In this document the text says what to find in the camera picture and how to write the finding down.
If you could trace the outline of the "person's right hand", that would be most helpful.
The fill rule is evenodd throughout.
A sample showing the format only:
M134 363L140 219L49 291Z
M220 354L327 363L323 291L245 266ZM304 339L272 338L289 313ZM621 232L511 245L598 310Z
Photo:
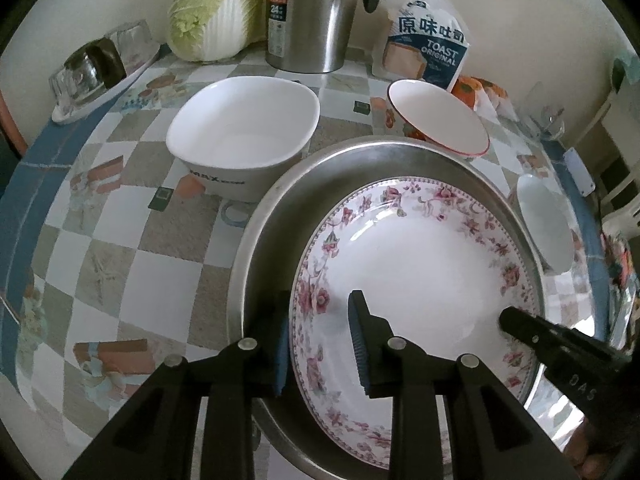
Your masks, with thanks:
M593 451L592 441L596 434L593 424L584 419L574 430L563 450L563 455L581 479L600 479L610 466L611 459L607 455Z

